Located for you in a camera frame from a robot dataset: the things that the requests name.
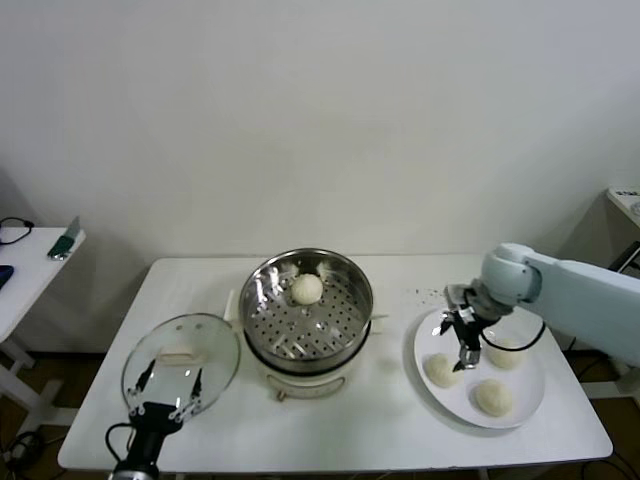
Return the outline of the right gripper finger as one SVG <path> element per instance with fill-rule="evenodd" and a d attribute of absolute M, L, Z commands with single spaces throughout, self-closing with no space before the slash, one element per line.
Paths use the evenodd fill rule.
<path fill-rule="evenodd" d="M 456 314 L 450 310 L 444 310 L 440 313 L 440 324 L 433 328 L 431 335 L 443 336 L 456 323 Z"/>
<path fill-rule="evenodd" d="M 459 358 L 453 367 L 454 372 L 475 369 L 479 363 L 481 356 L 480 350 L 470 350 L 467 347 L 461 347 Z"/>

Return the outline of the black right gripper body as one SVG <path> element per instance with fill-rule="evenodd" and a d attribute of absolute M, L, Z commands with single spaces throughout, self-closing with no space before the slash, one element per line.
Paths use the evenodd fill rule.
<path fill-rule="evenodd" d="M 481 324 L 478 322 L 475 311 L 470 306 L 456 306 L 452 309 L 454 317 L 454 330 L 458 341 L 467 350 L 479 351 Z"/>

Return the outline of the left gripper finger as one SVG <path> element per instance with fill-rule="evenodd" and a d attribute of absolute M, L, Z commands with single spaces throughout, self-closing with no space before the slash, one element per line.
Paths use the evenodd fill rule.
<path fill-rule="evenodd" d="M 187 422 L 203 410 L 202 373 L 203 369 L 200 368 L 188 394 L 176 399 L 174 412 L 169 415 L 172 421 Z"/>
<path fill-rule="evenodd" d="M 149 365 L 138 376 L 133 387 L 126 388 L 126 403 L 128 405 L 129 415 L 137 415 L 143 405 L 143 393 L 144 390 L 153 376 L 153 370 L 155 367 L 154 362 L 150 362 Z"/>

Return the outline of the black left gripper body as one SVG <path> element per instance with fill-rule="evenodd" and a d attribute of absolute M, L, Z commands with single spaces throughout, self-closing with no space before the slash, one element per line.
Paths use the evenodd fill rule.
<path fill-rule="evenodd" d="M 182 429 L 172 405 L 144 402 L 142 409 L 142 413 L 129 415 L 134 437 L 125 459 L 117 462 L 117 470 L 157 470 L 165 439 Z"/>

